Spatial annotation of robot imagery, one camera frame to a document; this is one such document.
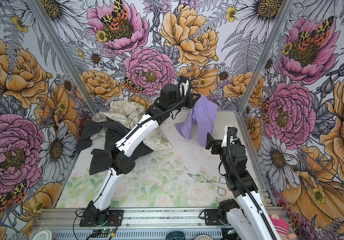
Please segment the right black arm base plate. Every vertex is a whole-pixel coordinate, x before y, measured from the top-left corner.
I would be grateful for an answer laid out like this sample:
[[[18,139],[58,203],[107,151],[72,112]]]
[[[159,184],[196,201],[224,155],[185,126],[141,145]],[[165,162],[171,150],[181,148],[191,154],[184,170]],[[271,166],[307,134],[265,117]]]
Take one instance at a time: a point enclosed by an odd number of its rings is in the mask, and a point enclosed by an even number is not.
[[[228,223],[220,218],[218,209],[204,209],[200,218],[205,221],[206,226],[227,226]]]

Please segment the purple printed cloth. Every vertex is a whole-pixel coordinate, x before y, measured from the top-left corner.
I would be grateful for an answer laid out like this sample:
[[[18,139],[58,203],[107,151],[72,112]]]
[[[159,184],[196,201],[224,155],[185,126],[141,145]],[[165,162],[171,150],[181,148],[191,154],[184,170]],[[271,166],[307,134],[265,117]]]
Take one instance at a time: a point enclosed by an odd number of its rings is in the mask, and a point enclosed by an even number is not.
[[[214,120],[216,118],[218,105],[207,99],[206,96],[200,95],[200,98],[194,104],[194,107],[188,112],[186,120],[174,124],[175,129],[185,139],[190,140],[192,126],[198,126],[197,143],[205,148],[207,134],[213,133]]]

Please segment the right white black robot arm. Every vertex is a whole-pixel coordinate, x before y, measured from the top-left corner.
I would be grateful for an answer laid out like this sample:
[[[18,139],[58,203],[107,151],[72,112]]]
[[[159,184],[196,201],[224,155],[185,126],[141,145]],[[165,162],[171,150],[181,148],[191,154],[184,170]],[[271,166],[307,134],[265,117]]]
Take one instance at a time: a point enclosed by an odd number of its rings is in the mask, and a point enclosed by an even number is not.
[[[220,157],[226,185],[234,196],[219,203],[220,221],[234,228],[242,240],[280,240],[258,187],[246,169],[246,149],[237,137],[237,128],[226,127],[222,140],[208,133],[205,148]]]

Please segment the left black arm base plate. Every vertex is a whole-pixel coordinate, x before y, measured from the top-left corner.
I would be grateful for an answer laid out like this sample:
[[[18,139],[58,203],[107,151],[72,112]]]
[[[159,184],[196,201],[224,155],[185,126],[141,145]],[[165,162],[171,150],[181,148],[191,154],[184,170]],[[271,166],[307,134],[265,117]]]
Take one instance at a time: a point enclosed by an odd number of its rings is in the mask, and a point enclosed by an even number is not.
[[[80,227],[120,227],[123,218],[123,210],[106,210],[98,213],[86,210],[80,221]]]

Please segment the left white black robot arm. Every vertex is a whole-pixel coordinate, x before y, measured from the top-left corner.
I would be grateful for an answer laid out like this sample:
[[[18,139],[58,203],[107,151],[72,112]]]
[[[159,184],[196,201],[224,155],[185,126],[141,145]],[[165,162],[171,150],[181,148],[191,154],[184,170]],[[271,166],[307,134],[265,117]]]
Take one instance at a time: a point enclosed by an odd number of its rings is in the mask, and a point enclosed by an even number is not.
[[[178,84],[167,84],[161,89],[155,100],[141,120],[133,128],[108,119],[105,122],[88,122],[82,132],[82,142],[78,152],[91,153],[90,174],[108,170],[107,177],[99,194],[91,200],[84,210],[80,225],[82,227],[103,226],[109,220],[108,210],[121,179],[130,173],[142,156],[152,152],[143,141],[173,111],[193,108],[200,94],[191,92],[191,80],[179,77]]]

